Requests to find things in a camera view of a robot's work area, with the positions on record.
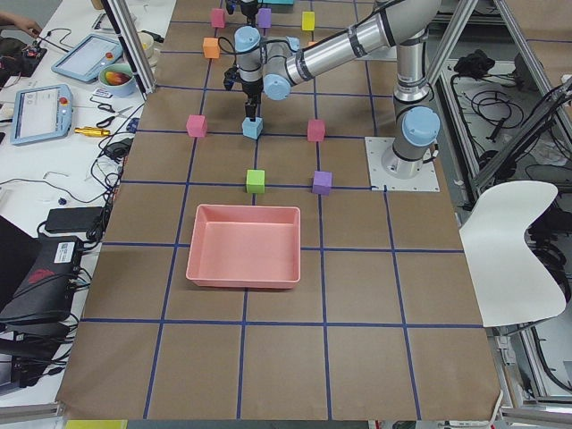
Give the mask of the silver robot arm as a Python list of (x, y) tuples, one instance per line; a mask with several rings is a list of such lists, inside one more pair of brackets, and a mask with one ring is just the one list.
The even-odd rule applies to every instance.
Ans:
[(240, 12), (247, 21), (247, 24), (256, 23), (257, 14), (262, 8), (277, 8), (279, 11), (292, 7), (294, 0), (225, 0), (223, 5), (229, 15)]
[(392, 177), (408, 180), (420, 172), (425, 153), (441, 127), (437, 114), (424, 105), (430, 91), (425, 73), (425, 48), (438, 1), (381, 1), (353, 25), (303, 47), (296, 38), (264, 38), (255, 27), (256, 1), (243, 1), (247, 25), (231, 42), (233, 64), (223, 78), (225, 89), (240, 84), (246, 94), (245, 115), (254, 121), (261, 97), (282, 101), (293, 87), (345, 63), (393, 47), (397, 82), (393, 104), (399, 134), (382, 155), (382, 167)]

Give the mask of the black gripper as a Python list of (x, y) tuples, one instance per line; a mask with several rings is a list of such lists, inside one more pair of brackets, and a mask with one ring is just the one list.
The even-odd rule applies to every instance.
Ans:
[(245, 102), (246, 117), (254, 122), (257, 117), (257, 108), (261, 103), (261, 95), (264, 89), (264, 82), (262, 80), (245, 81), (241, 82), (242, 91), (247, 96)]

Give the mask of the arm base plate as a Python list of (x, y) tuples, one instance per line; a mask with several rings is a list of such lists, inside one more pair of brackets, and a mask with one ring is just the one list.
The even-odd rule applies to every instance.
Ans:
[(417, 161), (405, 161), (393, 151), (393, 137), (365, 137), (371, 190), (439, 192), (431, 148)]

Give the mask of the pink block near arm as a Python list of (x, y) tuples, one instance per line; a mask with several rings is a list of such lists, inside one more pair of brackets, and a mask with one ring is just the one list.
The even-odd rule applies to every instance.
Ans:
[(310, 119), (307, 123), (307, 140), (322, 142), (325, 138), (325, 122), (321, 119)]

